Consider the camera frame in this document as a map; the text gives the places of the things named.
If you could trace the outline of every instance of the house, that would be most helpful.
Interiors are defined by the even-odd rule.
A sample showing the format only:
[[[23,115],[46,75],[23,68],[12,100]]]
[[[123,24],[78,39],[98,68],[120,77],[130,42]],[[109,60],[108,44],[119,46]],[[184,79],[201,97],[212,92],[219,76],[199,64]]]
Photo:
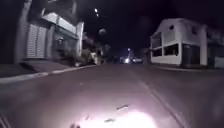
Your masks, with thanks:
[[[185,68],[224,67],[224,36],[187,19],[165,19],[151,36],[151,62]]]
[[[39,4],[38,0],[24,3],[13,46],[13,63],[60,61],[60,51],[81,56],[84,23],[77,20],[77,2],[50,1],[37,7]]]

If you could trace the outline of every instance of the street light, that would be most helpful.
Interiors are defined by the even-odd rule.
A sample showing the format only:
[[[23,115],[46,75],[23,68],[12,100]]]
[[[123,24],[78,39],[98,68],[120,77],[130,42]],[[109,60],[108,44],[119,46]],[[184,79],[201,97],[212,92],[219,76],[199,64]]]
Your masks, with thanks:
[[[98,10],[95,8],[95,12],[97,13],[98,12]]]
[[[130,63],[130,59],[129,59],[129,58],[126,58],[126,59],[124,60],[124,63],[125,63],[125,64],[129,64],[129,63]]]

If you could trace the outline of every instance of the night sky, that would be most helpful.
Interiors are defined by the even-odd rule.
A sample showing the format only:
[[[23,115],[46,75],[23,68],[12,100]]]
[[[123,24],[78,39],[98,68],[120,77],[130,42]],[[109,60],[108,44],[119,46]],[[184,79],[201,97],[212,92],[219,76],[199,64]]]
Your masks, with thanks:
[[[80,8],[87,34],[117,50],[149,46],[164,18],[187,18],[224,30],[223,0],[80,0]],[[103,37],[98,36],[100,28],[107,30]]]

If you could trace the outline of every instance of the dark street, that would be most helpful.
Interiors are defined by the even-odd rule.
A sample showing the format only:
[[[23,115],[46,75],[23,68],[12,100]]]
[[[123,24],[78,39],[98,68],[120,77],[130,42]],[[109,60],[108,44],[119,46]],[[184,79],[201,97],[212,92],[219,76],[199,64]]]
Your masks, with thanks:
[[[222,75],[140,65],[96,66],[1,85],[0,108],[14,128],[69,128],[72,124],[89,128],[83,122],[116,121],[130,112],[147,114],[160,128],[219,127]]]

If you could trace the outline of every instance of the window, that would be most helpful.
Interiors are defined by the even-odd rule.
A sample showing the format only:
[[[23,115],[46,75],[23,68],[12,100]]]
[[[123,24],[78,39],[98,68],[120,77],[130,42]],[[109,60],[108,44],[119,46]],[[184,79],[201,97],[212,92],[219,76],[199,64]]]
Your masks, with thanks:
[[[162,49],[156,49],[152,51],[152,56],[153,57],[162,56]]]
[[[182,44],[182,64],[200,64],[200,47],[196,45]]]
[[[160,46],[162,46],[161,32],[152,37],[152,48],[157,48]]]
[[[171,46],[167,46],[164,48],[164,55],[178,55],[179,54],[179,49],[178,49],[178,44],[174,44]]]
[[[198,35],[198,28],[195,27],[195,26],[193,26],[193,27],[191,28],[191,33],[192,33],[193,35]]]
[[[174,26],[173,26],[173,25],[172,25],[172,26],[170,26],[170,27],[169,27],[169,29],[170,29],[170,30],[173,30],[173,29],[174,29]]]

